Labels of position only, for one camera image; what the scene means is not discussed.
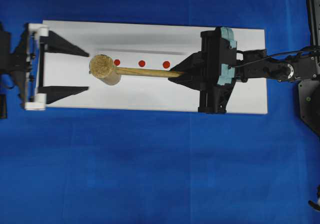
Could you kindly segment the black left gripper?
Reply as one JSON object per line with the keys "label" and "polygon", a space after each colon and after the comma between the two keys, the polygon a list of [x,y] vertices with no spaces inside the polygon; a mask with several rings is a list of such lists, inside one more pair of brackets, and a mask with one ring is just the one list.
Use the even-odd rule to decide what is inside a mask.
{"label": "black left gripper", "polygon": [[90,56],[80,47],[70,43],[55,32],[49,31],[47,25],[26,24],[18,46],[10,55],[10,76],[18,88],[21,106],[25,110],[44,110],[46,104],[54,103],[71,95],[77,95],[89,89],[89,87],[75,86],[46,86],[38,87],[39,93],[31,91],[29,85],[34,81],[31,74],[33,60],[36,57],[36,50],[40,48],[40,43],[44,44],[44,51],[47,53]]}

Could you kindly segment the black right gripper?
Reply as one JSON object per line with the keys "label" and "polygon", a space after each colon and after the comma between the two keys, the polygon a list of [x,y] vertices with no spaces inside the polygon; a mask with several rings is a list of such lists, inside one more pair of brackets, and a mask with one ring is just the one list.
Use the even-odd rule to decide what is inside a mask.
{"label": "black right gripper", "polygon": [[171,71],[191,72],[201,69],[200,76],[179,76],[169,81],[200,91],[200,113],[225,114],[226,107],[237,81],[237,41],[233,30],[217,27],[201,32],[201,51],[188,56]]}

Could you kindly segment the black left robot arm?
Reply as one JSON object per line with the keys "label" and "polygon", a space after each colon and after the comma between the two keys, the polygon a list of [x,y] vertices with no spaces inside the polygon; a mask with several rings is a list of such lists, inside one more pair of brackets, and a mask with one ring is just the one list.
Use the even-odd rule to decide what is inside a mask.
{"label": "black left robot arm", "polygon": [[21,107],[45,110],[47,104],[87,91],[88,87],[45,86],[45,54],[58,53],[89,57],[89,53],[51,31],[45,24],[26,23],[20,42],[11,51],[11,34],[0,30],[0,74],[8,75],[18,87]]}

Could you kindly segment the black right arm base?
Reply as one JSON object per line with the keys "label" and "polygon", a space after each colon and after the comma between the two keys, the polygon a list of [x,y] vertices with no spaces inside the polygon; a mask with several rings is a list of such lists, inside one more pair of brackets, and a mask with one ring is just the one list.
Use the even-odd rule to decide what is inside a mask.
{"label": "black right arm base", "polygon": [[[320,45],[320,0],[306,0],[310,44],[313,47]],[[314,51],[303,59],[300,70],[301,81],[298,84],[298,96],[301,120],[317,135],[320,126],[320,52]]]}

